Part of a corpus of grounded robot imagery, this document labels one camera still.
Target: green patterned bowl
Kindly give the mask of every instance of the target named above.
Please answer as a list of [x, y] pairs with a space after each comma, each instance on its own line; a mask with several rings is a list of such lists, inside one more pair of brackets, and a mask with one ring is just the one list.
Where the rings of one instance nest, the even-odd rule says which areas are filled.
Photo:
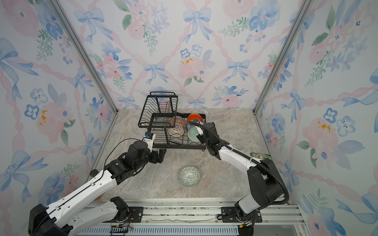
[[180, 182], [188, 187], [195, 186], [200, 182], [200, 172], [192, 166], [184, 167], [180, 172]]

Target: marble countertop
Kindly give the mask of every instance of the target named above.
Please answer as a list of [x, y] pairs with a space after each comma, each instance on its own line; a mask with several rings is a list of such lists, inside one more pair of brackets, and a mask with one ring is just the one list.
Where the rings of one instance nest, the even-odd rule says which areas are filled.
[[[246, 154], [267, 153], [250, 109], [178, 109], [177, 112], [206, 114], [206, 121], [215, 123], [218, 135], [238, 150]], [[140, 113], [141, 109], [119, 111], [97, 169], [103, 168], [105, 158], [121, 140], [144, 136], [147, 129], [138, 127]], [[127, 140], [120, 144], [107, 163], [127, 152], [133, 142]], [[199, 184], [194, 187], [186, 187], [179, 180], [181, 169], [188, 165], [196, 167], [201, 175]], [[167, 149], [163, 163], [148, 163], [141, 173], [105, 192], [101, 200], [115, 196], [123, 199], [243, 197], [248, 192], [247, 176], [231, 164], [211, 156], [207, 150]]]

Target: black mounting plate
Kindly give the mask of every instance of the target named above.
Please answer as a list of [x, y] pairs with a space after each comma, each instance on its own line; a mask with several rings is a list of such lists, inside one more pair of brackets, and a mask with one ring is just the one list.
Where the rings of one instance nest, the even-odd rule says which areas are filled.
[[[140, 223], [142, 221], [143, 216], [143, 207], [129, 207], [131, 216], [130, 222], [131, 223]], [[118, 223], [116, 220], [105, 221], [104, 223]]]
[[[222, 217], [227, 217], [227, 216], [235, 214], [235, 207], [221, 207], [220, 210], [222, 213], [219, 216], [222, 216]], [[223, 219], [222, 221], [223, 223], [240, 223], [240, 221], [237, 220], [236, 216], [228, 217], [226, 219]], [[256, 223], [261, 223], [261, 222], [262, 222], [262, 218], [260, 214], [260, 216], [257, 215]]]

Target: pink flower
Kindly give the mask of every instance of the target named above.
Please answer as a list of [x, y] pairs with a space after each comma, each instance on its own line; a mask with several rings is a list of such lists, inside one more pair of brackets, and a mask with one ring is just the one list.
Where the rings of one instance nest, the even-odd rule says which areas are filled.
[[264, 67], [264, 69], [272, 69], [273, 66], [274, 66], [273, 62], [268, 62], [268, 65], [266, 67]]
[[239, 105], [239, 99], [235, 95], [228, 95], [222, 99], [222, 105], [226, 107], [236, 107]]
[[178, 74], [180, 78], [193, 78], [194, 76], [199, 76], [200, 71], [205, 71], [202, 66], [202, 60], [196, 57], [185, 58], [181, 60], [178, 64], [180, 73]]
[[231, 19], [236, 20], [239, 19], [241, 15], [245, 15], [249, 13], [253, 5], [255, 4], [254, 0], [242, 0], [242, 1], [230, 1], [230, 0], [223, 0], [223, 11], [228, 15]]
[[111, 66], [111, 67], [117, 67], [118, 66], [118, 61], [117, 60], [114, 60], [113, 59], [113, 55], [102, 55], [102, 57], [104, 58], [103, 62], [105, 65], [107, 66]]
[[97, 110], [98, 121], [105, 122], [109, 116], [109, 109], [107, 105], [100, 105]]
[[102, 62], [96, 62], [96, 64], [97, 64], [96, 66], [97, 69], [104, 68], [104, 64]]
[[306, 225], [311, 233], [311, 236], [330, 236], [329, 231], [323, 221], [313, 213], [307, 216]]
[[144, 1], [139, 0], [139, 3], [133, 1], [133, 6], [129, 6], [130, 12], [133, 14], [133, 21], [147, 23], [149, 22], [148, 16], [150, 11], [147, 6], [144, 5]]
[[25, 0], [2, 0], [5, 17], [12, 27], [25, 37], [36, 38], [39, 21], [33, 5]]
[[341, 23], [339, 26], [334, 25], [331, 29], [330, 35], [326, 38], [325, 43], [330, 47], [331, 51], [336, 51], [339, 46], [347, 40], [348, 29], [352, 24], [349, 22], [348, 26]]
[[118, 80], [122, 76], [122, 70], [120, 70], [118, 67], [106, 67], [106, 69], [106, 76], [108, 78], [114, 78]]
[[309, 127], [303, 128], [303, 136], [307, 139], [310, 148], [316, 150], [313, 158], [317, 159], [317, 167], [322, 168], [326, 165], [328, 169], [331, 169], [331, 164], [337, 161], [337, 158], [332, 155], [338, 144], [336, 130], [327, 121], [319, 117], [312, 120]]
[[141, 40], [144, 35], [144, 28], [141, 23], [133, 22], [128, 27], [129, 35], [133, 39]]
[[70, 119], [72, 115], [66, 105], [58, 107], [56, 103], [49, 102], [40, 109], [36, 126], [38, 132], [46, 135], [50, 143], [56, 143], [64, 130], [64, 123], [70, 124]]
[[278, 135], [274, 132], [273, 129], [270, 129], [268, 133], [270, 135], [270, 139], [272, 140], [273, 146], [276, 147], [279, 141]]
[[72, 193], [79, 187], [79, 177], [72, 175], [64, 184], [64, 191], [62, 192], [61, 197], [65, 197], [68, 194]]
[[317, 44], [310, 52], [310, 62], [316, 64], [323, 59], [327, 52], [327, 47], [323, 43]]

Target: black cable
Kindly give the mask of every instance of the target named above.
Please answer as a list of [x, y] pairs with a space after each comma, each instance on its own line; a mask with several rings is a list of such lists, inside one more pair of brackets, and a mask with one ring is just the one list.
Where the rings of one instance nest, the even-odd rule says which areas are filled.
[[223, 140], [220, 139], [220, 137], [218, 135], [216, 135], [213, 131], [211, 131], [209, 128], [207, 128], [206, 126], [204, 125], [201, 125], [199, 123], [195, 123], [193, 121], [188, 121], [189, 124], [192, 124], [192, 125], [195, 125], [195, 126], [198, 126], [198, 127], [201, 127], [207, 131], [209, 131], [210, 133], [212, 133], [226, 148], [230, 149], [231, 151], [241, 155], [242, 157], [252, 161], [253, 163], [255, 163], [256, 165], [258, 165], [260, 168], [262, 168], [268, 175], [270, 175], [272, 178], [274, 178], [274, 180], [280, 185], [280, 187], [282, 188], [283, 190], [283, 195], [285, 196], [285, 199], [282, 200], [282, 201], [274, 201], [271, 203], [271, 205], [282, 205], [282, 204], [286, 204], [289, 202], [289, 192], [287, 191], [286, 189], [286, 186], [285, 184], [269, 169], [267, 168], [266, 166], [264, 166], [263, 164], [261, 164], [260, 162], [256, 161], [255, 159], [253, 159], [252, 157], [250, 156], [247, 156], [246, 154], [238, 151], [237, 149], [234, 149], [234, 148], [231, 148], [230, 146], [228, 146]]
[[[105, 172], [105, 164], [106, 164], [106, 161], [108, 160], [108, 158], [110, 157], [110, 155], [113, 153], [113, 151], [116, 149], [116, 147], [118, 147], [118, 145], [121, 144], [123, 141], [129, 140], [129, 139], [124, 139], [124, 140], [122, 140], [121, 142], [119, 142], [119, 143], [113, 148], [113, 150], [110, 152], [110, 154], [109, 154], [109, 155], [107, 156], [107, 158], [105, 159], [105, 162], [104, 162], [104, 169], [103, 169], [103, 172], [102, 172], [102, 174], [101, 174], [101, 177], [100, 177], [98, 180], [94, 181], [93, 183], [96, 183], [97, 181], [99, 181], [99, 180], [103, 177], [104, 172]], [[89, 188], [90, 186], [92, 186], [92, 185], [88, 185], [88, 186], [86, 186], [84, 189], [82, 189], [81, 191], [79, 191], [78, 193], [76, 193], [74, 196], [72, 196], [71, 198], [69, 198], [67, 201], [65, 201], [64, 203], [60, 204], [60, 205], [58, 206], [58, 208], [61, 207], [61, 206], [63, 206], [64, 204], [66, 204], [69, 200], [73, 199], [73, 198], [76, 197], [79, 193], [83, 192], [84, 190], [86, 190], [86, 189]], [[53, 213], [55, 210], [56, 210], [56, 209], [54, 209], [54, 210], [52, 210], [50, 213], [48, 213], [47, 216], [45, 216], [45, 217], [43, 218], [43, 220], [38, 224], [36, 230], [34, 231], [34, 234], [33, 234], [34, 236], [36, 235], [36, 233], [38, 232], [39, 228], [41, 227], [42, 222], [43, 222], [43, 221], [44, 221], [44, 220], [45, 220], [45, 219], [46, 219], [51, 213]]]

